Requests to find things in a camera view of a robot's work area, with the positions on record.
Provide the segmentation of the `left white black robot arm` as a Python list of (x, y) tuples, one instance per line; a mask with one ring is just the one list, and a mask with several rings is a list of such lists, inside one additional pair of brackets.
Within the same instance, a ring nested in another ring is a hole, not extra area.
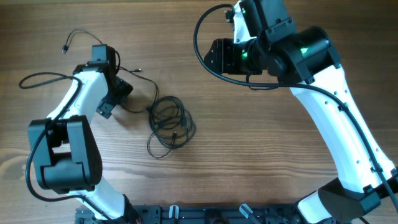
[(103, 177), (101, 155), (90, 128), (95, 113), (109, 118), (132, 91), (116, 75), (119, 64), (120, 56), (112, 47), (94, 45), (92, 59), (69, 76), (72, 85), (57, 108), (45, 119), (31, 121), (25, 181), (39, 200), (79, 200), (98, 222), (140, 223), (128, 198)]

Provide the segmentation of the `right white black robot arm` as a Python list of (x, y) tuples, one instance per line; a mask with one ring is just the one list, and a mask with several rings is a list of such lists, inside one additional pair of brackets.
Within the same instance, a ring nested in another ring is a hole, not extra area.
[(397, 166), (383, 153), (348, 88), (341, 59), (319, 27), (298, 32), (282, 1), (224, 4), (231, 39), (217, 39), (203, 67), (254, 91), (289, 88), (319, 130), (338, 176), (300, 199), (293, 223), (350, 222), (389, 197), (397, 202)]

